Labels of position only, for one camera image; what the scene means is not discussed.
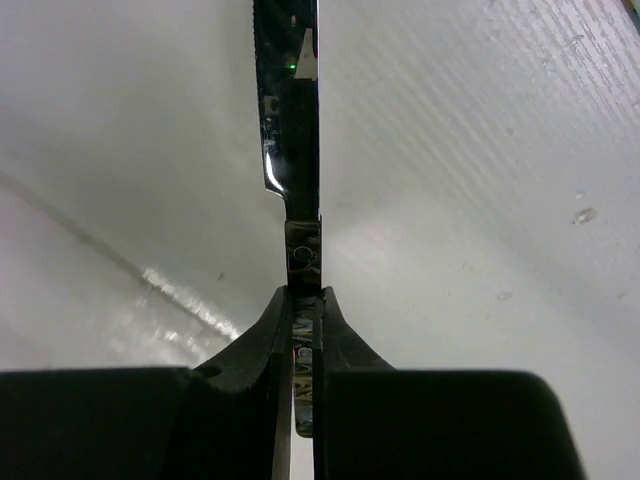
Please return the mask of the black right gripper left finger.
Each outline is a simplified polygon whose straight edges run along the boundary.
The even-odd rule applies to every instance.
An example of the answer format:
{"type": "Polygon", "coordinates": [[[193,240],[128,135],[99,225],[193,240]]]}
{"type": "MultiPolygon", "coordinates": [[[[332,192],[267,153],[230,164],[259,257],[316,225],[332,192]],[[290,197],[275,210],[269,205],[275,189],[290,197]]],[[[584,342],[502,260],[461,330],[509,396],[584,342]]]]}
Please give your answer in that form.
{"type": "Polygon", "coordinates": [[[195,367],[1,376],[5,479],[286,479],[292,300],[195,367]]]}

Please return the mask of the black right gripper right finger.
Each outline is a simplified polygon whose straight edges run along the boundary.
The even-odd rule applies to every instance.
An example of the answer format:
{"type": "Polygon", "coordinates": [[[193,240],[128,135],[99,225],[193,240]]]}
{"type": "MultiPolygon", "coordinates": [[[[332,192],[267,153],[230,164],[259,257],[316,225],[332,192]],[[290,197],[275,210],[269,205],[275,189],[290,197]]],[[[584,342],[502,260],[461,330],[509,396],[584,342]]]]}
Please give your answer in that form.
{"type": "Polygon", "coordinates": [[[539,376],[401,370],[346,322],[326,289],[314,322],[318,479],[581,479],[561,404],[539,376]]]}

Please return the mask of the steak knife black blade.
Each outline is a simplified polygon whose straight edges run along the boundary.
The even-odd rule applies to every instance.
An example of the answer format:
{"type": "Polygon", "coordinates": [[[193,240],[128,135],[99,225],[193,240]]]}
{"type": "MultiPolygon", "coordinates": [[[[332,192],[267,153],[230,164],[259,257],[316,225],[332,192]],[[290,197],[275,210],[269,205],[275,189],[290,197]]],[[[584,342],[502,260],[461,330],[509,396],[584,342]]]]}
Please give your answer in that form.
{"type": "Polygon", "coordinates": [[[313,326],[321,296],[318,4],[253,4],[265,187],[285,207],[287,287],[293,298],[294,418],[313,435],[313,326]]]}

